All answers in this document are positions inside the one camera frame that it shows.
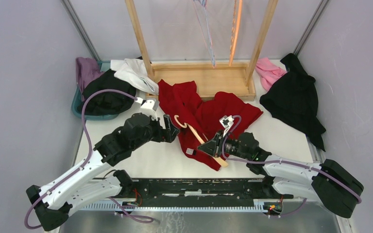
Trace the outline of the wooden hanger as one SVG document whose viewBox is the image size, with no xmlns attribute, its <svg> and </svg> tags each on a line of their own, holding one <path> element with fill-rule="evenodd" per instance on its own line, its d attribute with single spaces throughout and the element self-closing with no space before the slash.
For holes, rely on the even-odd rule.
<svg viewBox="0 0 373 233">
<path fill-rule="evenodd" d="M 179 116 L 178 115 L 174 115 L 174 120 L 175 122 L 181 127 L 181 128 L 189 128 L 191 130 L 191 132 L 193 133 L 193 135 L 196 137 L 196 139 L 201 143 L 203 144 L 205 141 L 200 137 L 200 135 L 198 134 L 198 132 L 189 124 L 187 123 L 181 123 L 179 120 L 178 120 Z M 214 161 L 216 161 L 221 167 L 228 167 L 228 163 L 219 158 L 219 157 L 212 157 L 212 159 Z"/>
</svg>

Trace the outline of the red skirt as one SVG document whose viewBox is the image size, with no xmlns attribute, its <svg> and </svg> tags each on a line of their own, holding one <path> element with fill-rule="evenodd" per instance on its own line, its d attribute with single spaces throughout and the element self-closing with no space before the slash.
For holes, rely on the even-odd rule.
<svg viewBox="0 0 373 233">
<path fill-rule="evenodd" d="M 241 122 L 231 136 L 236 138 L 263 114 L 259 108 L 244 103 L 232 93 L 220 91 L 212 100 L 204 101 L 197 93 L 194 81 L 170 85 L 161 80 L 158 87 L 158 100 L 163 112 L 170 115 L 174 125 L 187 124 L 178 134 L 184 155 L 215 171 L 220 170 L 221 165 L 206 153 L 197 150 L 200 142 L 191 129 L 195 129 L 202 140 L 207 141 L 223 129 L 219 122 L 222 117 L 239 115 Z"/>
</svg>

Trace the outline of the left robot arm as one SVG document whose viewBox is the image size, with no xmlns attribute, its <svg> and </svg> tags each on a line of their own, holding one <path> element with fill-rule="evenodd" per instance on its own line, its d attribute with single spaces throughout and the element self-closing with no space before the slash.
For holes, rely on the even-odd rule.
<svg viewBox="0 0 373 233">
<path fill-rule="evenodd" d="M 88 184 L 99 174 L 129 158 L 133 151 L 153 142 L 171 143 L 179 133 L 169 115 L 164 115 L 165 126 L 160 119 L 142 113 L 133 114 L 123 126 L 105 135 L 90 154 L 79 164 L 70 168 L 56 180 L 42 187 L 32 185 L 26 190 L 31 206 L 24 218 L 26 228 L 33 230 L 28 218 L 35 212 L 45 231 L 64 224 L 81 208 L 104 198 L 128 197 L 133 191 L 133 180 L 125 170 L 116 170 L 113 175 L 97 183 Z"/>
</svg>

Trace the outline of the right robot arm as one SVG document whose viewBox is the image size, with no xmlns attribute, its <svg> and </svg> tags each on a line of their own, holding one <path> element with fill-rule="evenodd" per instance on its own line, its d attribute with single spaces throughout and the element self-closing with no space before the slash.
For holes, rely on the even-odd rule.
<svg viewBox="0 0 373 233">
<path fill-rule="evenodd" d="M 343 218 L 350 218 L 362 202 L 363 184 L 338 162 L 306 163 L 280 157 L 262 149 L 252 133 L 229 139 L 219 131 L 198 150 L 214 158 L 245 162 L 251 172 L 271 178 L 261 185 L 267 198 L 278 194 L 301 197 Z"/>
</svg>

